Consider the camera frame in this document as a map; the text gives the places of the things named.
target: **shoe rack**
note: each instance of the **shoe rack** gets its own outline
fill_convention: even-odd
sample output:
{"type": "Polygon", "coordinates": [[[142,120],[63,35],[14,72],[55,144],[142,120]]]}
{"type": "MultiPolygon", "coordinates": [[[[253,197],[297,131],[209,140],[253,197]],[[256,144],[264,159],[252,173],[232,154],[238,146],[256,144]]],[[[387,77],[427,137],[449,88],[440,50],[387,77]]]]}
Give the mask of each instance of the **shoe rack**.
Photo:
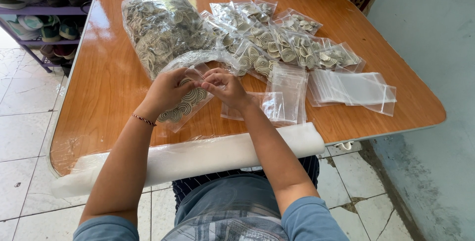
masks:
{"type": "MultiPolygon", "coordinates": [[[[63,6],[63,7],[51,7],[46,3],[46,0],[32,5],[28,5],[22,9],[8,9],[0,7],[0,14],[5,15],[87,15],[89,12],[89,5],[83,5],[81,7],[63,6]]],[[[17,35],[10,29],[3,20],[0,20],[0,27],[7,32],[27,53],[35,59],[41,67],[43,67],[47,73],[51,73],[50,67],[59,67],[60,65],[52,64],[45,56],[39,58],[27,45],[44,45],[44,44],[79,44],[80,38],[75,40],[59,40],[57,42],[47,43],[41,40],[41,36],[36,40],[23,41],[17,37],[17,35]]]]}

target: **hand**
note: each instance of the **hand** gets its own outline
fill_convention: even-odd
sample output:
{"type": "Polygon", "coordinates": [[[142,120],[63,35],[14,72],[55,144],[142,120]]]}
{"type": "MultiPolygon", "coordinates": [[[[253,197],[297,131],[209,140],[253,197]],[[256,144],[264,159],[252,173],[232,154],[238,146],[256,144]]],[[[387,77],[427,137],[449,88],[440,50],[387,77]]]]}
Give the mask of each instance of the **hand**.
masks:
{"type": "Polygon", "coordinates": [[[222,68],[214,68],[204,74],[205,81],[197,86],[201,86],[206,91],[217,96],[226,105],[238,111],[244,110],[249,104],[252,104],[251,98],[242,87],[238,78],[222,68]]]}
{"type": "Polygon", "coordinates": [[[180,81],[185,78],[187,69],[177,68],[159,74],[134,114],[154,122],[163,111],[174,108],[186,93],[197,86],[195,82],[187,82],[183,86],[178,86],[180,81]]]}

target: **light blue wall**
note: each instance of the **light blue wall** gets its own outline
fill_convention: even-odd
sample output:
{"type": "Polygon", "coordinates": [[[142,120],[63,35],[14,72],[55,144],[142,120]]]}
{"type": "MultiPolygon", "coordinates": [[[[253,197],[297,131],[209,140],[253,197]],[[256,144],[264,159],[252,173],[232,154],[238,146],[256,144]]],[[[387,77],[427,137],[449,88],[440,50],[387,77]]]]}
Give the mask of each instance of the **light blue wall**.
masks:
{"type": "Polygon", "coordinates": [[[427,240],[475,240],[475,0],[376,0],[368,19],[447,111],[373,147],[427,240]]]}

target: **bracelet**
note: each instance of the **bracelet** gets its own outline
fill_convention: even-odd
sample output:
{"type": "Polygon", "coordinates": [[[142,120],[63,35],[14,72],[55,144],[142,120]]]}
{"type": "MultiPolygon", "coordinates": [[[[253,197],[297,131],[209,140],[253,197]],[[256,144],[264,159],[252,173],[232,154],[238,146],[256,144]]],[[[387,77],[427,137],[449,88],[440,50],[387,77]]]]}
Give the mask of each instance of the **bracelet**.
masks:
{"type": "Polygon", "coordinates": [[[142,117],[140,117],[140,116],[137,116],[137,115],[135,115],[134,113],[132,113],[132,116],[134,116],[134,117],[136,117],[136,118],[138,118],[138,119],[143,120],[144,122],[146,122],[146,123],[152,125],[153,127],[157,126],[157,124],[155,124],[155,123],[153,123],[153,122],[151,122],[151,121],[149,121],[149,120],[146,120],[146,119],[144,119],[144,118],[142,118],[142,117]]]}

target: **orange tabletop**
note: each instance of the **orange tabletop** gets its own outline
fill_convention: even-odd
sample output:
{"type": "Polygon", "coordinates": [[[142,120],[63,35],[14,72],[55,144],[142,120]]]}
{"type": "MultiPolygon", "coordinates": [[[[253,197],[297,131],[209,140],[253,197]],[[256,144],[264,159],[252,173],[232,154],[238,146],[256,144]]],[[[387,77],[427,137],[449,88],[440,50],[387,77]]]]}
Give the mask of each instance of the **orange tabletop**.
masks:
{"type": "MultiPolygon", "coordinates": [[[[68,174],[78,157],[112,148],[151,85],[123,29],[122,1],[92,3],[51,143],[51,163],[60,175],[68,174]]],[[[189,1],[201,12],[211,11],[210,2],[230,0],[189,1]]],[[[308,120],[326,144],[430,127],[445,119],[437,97],[351,2],[277,1],[276,13],[291,7],[316,19],[324,25],[316,36],[347,42],[367,61],[364,72],[380,72],[389,85],[397,87],[393,117],[364,107],[313,108],[307,101],[308,120]]],[[[264,92],[266,86],[250,75],[242,84],[254,92],[264,92]]],[[[220,111],[221,101],[213,98],[176,134],[157,126],[150,145],[246,132],[244,122],[221,118],[220,111]]]]}

